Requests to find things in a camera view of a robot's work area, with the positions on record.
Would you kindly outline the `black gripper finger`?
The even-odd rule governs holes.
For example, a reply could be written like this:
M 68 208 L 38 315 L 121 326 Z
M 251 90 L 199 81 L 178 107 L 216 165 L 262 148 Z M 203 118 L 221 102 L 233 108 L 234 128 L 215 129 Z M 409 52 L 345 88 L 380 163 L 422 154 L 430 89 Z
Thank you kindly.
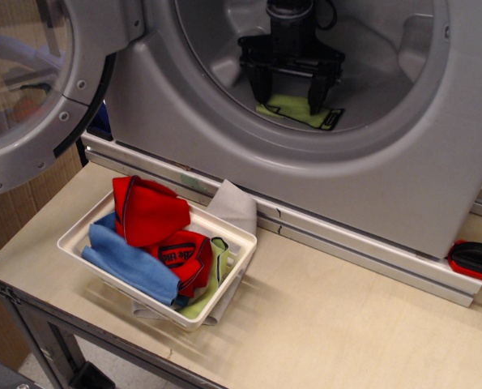
M 329 75 L 317 73 L 313 76 L 308 91 L 310 115 L 316 115 L 320 112 L 326 96 L 334 83 L 335 79 Z
M 271 70 L 262 66 L 249 66 L 247 73 L 255 100 L 265 105 L 272 94 L 273 78 Z

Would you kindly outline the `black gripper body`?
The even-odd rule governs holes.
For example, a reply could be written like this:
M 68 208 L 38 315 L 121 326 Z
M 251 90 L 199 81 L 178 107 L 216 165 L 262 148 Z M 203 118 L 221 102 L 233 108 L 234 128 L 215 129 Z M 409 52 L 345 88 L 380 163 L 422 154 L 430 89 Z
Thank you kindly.
M 323 44 L 316 36 L 316 18 L 271 17 L 271 32 L 243 36 L 240 64 L 250 81 L 269 83 L 274 73 L 313 78 L 325 76 L 332 83 L 342 74 L 343 53 Z

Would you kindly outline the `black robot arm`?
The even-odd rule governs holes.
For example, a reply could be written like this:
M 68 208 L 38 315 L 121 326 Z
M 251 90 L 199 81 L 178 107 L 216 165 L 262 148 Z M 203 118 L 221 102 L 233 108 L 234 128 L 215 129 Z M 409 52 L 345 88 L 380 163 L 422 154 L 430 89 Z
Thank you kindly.
M 240 65 L 250 82 L 254 98 L 265 104 L 270 100 L 274 73 L 311 79 L 308 91 L 309 111 L 320 112 L 329 90 L 340 80 L 345 54 L 322 43 L 318 29 L 329 30 L 337 22 L 337 11 L 331 7 L 332 19 L 323 27 L 317 22 L 313 1 L 268 1 L 271 32 L 266 35 L 242 36 Z

